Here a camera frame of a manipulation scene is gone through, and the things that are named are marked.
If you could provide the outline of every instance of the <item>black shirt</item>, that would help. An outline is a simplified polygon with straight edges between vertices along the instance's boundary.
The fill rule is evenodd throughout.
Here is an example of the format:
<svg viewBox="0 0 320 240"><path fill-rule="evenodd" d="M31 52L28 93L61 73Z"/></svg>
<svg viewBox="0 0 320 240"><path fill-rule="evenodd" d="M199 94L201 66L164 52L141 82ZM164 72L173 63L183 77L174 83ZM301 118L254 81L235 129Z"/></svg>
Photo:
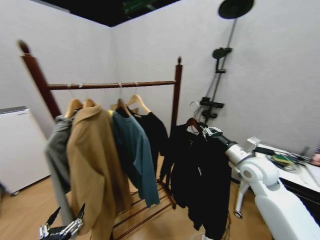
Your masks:
<svg viewBox="0 0 320 240"><path fill-rule="evenodd" d="M166 127L163 122L152 112L149 112L147 115L140 115L133 113L130 110L130 113L141 125L146 136L149 139L154 173L156 174L159 152L162 156L164 156L168 144L168 134Z"/></svg>
<svg viewBox="0 0 320 240"><path fill-rule="evenodd" d="M215 139L176 126L161 168L160 179L171 173L171 190L177 204L188 207L188 216L210 239L221 239L228 218L231 168L225 150Z"/></svg>

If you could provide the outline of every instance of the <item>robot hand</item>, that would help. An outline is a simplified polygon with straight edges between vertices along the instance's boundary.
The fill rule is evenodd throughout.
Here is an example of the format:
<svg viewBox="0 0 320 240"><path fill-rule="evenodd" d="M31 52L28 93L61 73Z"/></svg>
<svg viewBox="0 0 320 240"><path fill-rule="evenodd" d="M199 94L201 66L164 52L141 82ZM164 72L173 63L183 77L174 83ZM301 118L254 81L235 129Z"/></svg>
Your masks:
<svg viewBox="0 0 320 240"><path fill-rule="evenodd" d="M44 225L39 228L39 240L68 240L81 228L84 224L82 219L85 214L85 206L81 207L77 218L72 221L68 226L59 226L51 228L54 223L60 207L49 217Z"/></svg>

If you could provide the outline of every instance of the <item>camel coat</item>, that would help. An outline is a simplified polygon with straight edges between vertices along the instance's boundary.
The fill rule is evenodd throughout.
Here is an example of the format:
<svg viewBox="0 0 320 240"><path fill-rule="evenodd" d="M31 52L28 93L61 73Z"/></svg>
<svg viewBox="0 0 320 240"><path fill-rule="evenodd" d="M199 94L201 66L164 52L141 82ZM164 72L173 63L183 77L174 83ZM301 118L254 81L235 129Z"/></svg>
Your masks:
<svg viewBox="0 0 320 240"><path fill-rule="evenodd" d="M132 203L111 121L99 105L83 108L75 116L67 143L71 209L76 216L85 203L79 234L92 229L93 240L108 240L116 215L129 210Z"/></svg>

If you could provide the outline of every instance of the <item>blue-green shirt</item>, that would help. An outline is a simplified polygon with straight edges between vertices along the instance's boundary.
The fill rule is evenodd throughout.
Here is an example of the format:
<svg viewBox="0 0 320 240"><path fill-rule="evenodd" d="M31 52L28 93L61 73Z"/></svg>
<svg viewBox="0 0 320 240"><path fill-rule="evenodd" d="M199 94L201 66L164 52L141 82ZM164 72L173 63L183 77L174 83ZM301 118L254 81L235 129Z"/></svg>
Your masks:
<svg viewBox="0 0 320 240"><path fill-rule="evenodd" d="M133 116L112 115L113 133L123 170L138 189L147 207L158 204L159 195L149 140Z"/></svg>

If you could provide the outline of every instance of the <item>wooden hanger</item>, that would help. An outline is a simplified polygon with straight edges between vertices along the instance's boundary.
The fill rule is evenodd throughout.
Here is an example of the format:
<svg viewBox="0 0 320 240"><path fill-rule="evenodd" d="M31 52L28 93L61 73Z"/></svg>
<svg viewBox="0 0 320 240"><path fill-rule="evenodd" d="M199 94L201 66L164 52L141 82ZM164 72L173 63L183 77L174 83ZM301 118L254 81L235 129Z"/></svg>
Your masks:
<svg viewBox="0 0 320 240"><path fill-rule="evenodd" d="M130 98L129 102L126 105L130 106L134 103L137 103L147 114L151 113L150 109L147 108L144 101L142 100L142 98L138 94L133 94L132 97Z"/></svg>
<svg viewBox="0 0 320 240"><path fill-rule="evenodd" d="M68 105L68 108L66 110L64 117L69 119L74 114L74 111L76 109L82 109L82 108L83 108L82 103L77 98L73 98L69 102L69 105Z"/></svg>
<svg viewBox="0 0 320 240"><path fill-rule="evenodd" d="M84 100L83 107L84 107L84 108L91 108L91 107L94 107L95 105L96 105L95 102L92 101L91 98L86 98L86 99Z"/></svg>
<svg viewBox="0 0 320 240"><path fill-rule="evenodd" d="M198 130L198 132L201 132L200 124L199 124L198 120L195 119L194 117L189 118L188 121L186 121L185 125L187 127L194 126L195 129Z"/></svg>
<svg viewBox="0 0 320 240"><path fill-rule="evenodd" d="M130 111L127 108L127 105L121 98L118 99L118 108L122 108L129 117L132 116Z"/></svg>

